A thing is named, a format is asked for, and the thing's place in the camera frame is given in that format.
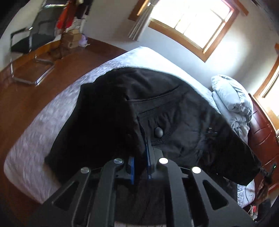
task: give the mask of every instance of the chair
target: chair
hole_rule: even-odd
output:
[[[64,7],[67,4],[67,0],[45,0],[42,4],[42,8],[38,12],[32,27],[30,28],[22,28],[18,31],[15,31],[11,34],[10,40],[10,51],[18,52],[23,54],[28,54],[31,51],[38,49],[39,47],[53,41],[55,39],[55,28],[56,23],[59,19],[60,14],[62,13]],[[17,43],[13,44],[13,37],[16,34],[22,32],[30,32],[29,36],[21,39]],[[48,75],[48,73],[54,69],[54,62],[38,59],[35,55],[36,62],[42,62],[45,64],[49,64],[50,68],[44,72],[36,81],[29,81],[18,78],[14,75],[13,71],[13,59],[11,56],[11,75],[12,78],[18,82],[22,82],[30,85],[39,85],[40,82]]]

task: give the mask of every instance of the curtain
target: curtain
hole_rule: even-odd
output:
[[[132,27],[131,31],[129,32],[128,37],[132,40],[139,40],[139,37],[144,32],[146,27],[150,23],[150,15],[154,8],[154,6],[159,2],[159,0],[150,0],[150,4],[146,4],[143,11],[139,15],[138,19],[136,20],[134,26]]]

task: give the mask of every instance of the headboard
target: headboard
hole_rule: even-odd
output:
[[[250,122],[248,133],[248,145],[261,161],[262,166],[270,171],[273,163],[279,165],[279,143],[276,138],[275,129],[264,110],[258,102],[249,94],[253,102],[253,116]],[[255,178],[256,192],[263,176],[258,174]],[[273,174],[273,183],[270,185],[269,192],[279,187],[279,168]]]

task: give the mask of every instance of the wooden floor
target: wooden floor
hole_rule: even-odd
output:
[[[3,171],[5,157],[37,114],[55,96],[87,72],[126,52],[97,40],[91,39],[90,43],[88,47],[77,47],[62,60],[56,60],[54,70],[39,86],[12,83],[0,93],[0,199],[22,223],[26,223],[38,204],[8,181]],[[43,54],[40,58],[53,57]],[[18,77],[39,75],[44,67],[30,61],[17,69],[15,74]]]

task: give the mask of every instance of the triangular cutout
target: triangular cutout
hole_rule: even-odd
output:
[[[75,181],[68,187],[61,196],[54,202],[54,205],[59,207],[62,210],[67,211],[70,208],[76,190],[78,189],[78,181]]]
[[[208,181],[203,181],[203,186],[205,187],[206,193],[208,195],[209,201],[211,203],[213,210],[218,210],[228,204],[228,201],[222,196],[216,188],[214,188]]]

